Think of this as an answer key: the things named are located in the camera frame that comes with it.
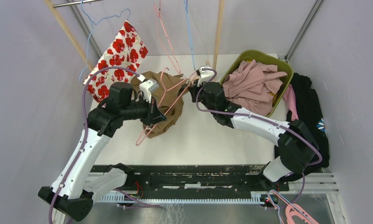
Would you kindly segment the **tan brown garment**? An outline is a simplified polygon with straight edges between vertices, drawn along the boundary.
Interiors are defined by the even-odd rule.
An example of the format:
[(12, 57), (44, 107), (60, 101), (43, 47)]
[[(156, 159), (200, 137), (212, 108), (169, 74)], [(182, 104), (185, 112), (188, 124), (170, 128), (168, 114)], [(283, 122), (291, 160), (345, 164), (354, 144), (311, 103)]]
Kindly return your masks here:
[(147, 79), (154, 79), (161, 85), (156, 91), (152, 93), (152, 96), (157, 99), (157, 104), (159, 105), (159, 110), (165, 114), (170, 108), (171, 110), (166, 114), (167, 120), (157, 124), (152, 131), (146, 130), (145, 133), (148, 138), (154, 138), (161, 134), (167, 132), (172, 126), (176, 124), (178, 119), (181, 117), (183, 112), (183, 99), (178, 97), (177, 93), (181, 88), (183, 81), (183, 74), (172, 76), (166, 72), (155, 73), (152, 71), (147, 71), (142, 73)]

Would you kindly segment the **pink wire hanger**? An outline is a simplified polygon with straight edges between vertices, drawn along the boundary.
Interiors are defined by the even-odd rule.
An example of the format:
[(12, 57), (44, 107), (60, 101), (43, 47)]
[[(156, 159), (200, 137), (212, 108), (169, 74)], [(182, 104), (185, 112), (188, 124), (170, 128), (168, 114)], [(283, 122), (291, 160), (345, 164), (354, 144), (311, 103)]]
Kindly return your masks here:
[(171, 63), (174, 70), (177, 72), (178, 75), (182, 73), (181, 66), (174, 54), (174, 49), (167, 34), (167, 30), (164, 26), (164, 22), (162, 19), (162, 1), (159, 0), (157, 3), (153, 3), (154, 9), (154, 19), (155, 19), (155, 29), (158, 38), (158, 42), (165, 53), (165, 56), (168, 58), (169, 62)]
[(197, 78), (195, 72), (184, 78), (183, 74), (172, 76), (166, 70), (167, 68), (158, 73), (153, 71), (142, 73), (147, 79), (158, 82), (159, 88), (152, 93), (152, 96), (157, 101), (159, 111), (165, 115), (167, 120), (151, 126), (143, 125), (143, 131), (135, 143), (136, 146), (139, 146), (146, 138), (151, 139), (166, 133), (176, 124), (183, 112), (183, 95), (187, 93), (183, 86), (189, 86)]

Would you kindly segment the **pink pleated skirt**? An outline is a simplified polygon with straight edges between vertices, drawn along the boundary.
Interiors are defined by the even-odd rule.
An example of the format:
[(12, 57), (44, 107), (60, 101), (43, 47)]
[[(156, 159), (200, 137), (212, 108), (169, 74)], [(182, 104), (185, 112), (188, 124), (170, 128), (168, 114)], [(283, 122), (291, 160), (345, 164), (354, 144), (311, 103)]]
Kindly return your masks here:
[(226, 76), (222, 86), (229, 101), (267, 116), (273, 109), (274, 96), (283, 84), (281, 78), (286, 75), (273, 64), (242, 61), (233, 73)]

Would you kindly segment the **red white patterned garment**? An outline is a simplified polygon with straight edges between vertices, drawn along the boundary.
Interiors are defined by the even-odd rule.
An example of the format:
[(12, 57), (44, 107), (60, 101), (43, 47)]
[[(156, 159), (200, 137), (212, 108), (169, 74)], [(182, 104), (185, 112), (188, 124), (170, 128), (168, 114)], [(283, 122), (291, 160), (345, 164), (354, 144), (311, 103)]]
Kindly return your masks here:
[[(135, 27), (126, 20), (83, 84), (86, 85), (88, 79), (95, 72), (107, 67), (119, 66), (136, 72), (147, 54), (148, 49)], [(96, 102), (101, 102), (108, 97), (110, 86), (113, 83), (130, 83), (133, 77), (132, 72), (121, 69), (102, 71), (89, 82), (87, 92)]]

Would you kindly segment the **blue wire hanger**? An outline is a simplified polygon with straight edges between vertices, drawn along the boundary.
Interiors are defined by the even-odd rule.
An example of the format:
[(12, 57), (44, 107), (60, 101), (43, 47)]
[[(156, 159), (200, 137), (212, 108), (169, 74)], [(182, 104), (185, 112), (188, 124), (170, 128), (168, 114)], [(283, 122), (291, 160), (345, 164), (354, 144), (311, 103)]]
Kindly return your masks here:
[(196, 70), (196, 62), (195, 62), (195, 58), (194, 58), (194, 49), (193, 49), (193, 39), (192, 39), (191, 27), (190, 27), (188, 0), (183, 0), (183, 3), (184, 3), (185, 20), (186, 20), (186, 26), (187, 26), (188, 38), (189, 38), (189, 45), (190, 45), (190, 55), (191, 55), (191, 59), (192, 59), (193, 68), (194, 68), (194, 70)]

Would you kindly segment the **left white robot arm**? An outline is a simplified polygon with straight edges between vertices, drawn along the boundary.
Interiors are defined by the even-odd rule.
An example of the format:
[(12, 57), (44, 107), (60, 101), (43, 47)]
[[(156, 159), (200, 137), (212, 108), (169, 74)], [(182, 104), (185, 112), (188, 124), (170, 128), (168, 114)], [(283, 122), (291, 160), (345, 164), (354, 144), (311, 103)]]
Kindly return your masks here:
[(112, 84), (108, 97), (88, 113), (79, 143), (67, 165), (50, 187), (41, 187), (38, 196), (52, 209), (79, 222), (87, 217), (94, 203), (110, 191), (119, 187), (131, 189), (135, 184), (133, 169), (121, 163), (111, 166), (91, 183), (86, 183), (86, 179), (124, 121), (138, 119), (151, 126), (166, 120), (152, 95), (158, 88), (157, 81), (145, 80), (139, 85), (141, 95), (138, 95), (130, 83)]

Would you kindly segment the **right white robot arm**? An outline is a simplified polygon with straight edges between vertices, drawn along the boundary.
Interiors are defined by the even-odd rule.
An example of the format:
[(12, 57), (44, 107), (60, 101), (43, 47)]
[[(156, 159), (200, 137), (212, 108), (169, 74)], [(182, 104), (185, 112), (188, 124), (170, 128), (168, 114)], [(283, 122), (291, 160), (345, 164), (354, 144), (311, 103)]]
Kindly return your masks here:
[(216, 82), (201, 86), (183, 84), (178, 94), (185, 90), (191, 94), (193, 103), (202, 103), (203, 111), (210, 112), (220, 125), (256, 134), (277, 147), (279, 156), (269, 162), (258, 177), (261, 189), (271, 190), (281, 178), (303, 174), (308, 166), (322, 161), (319, 146), (302, 121), (277, 121), (253, 113), (229, 101)]

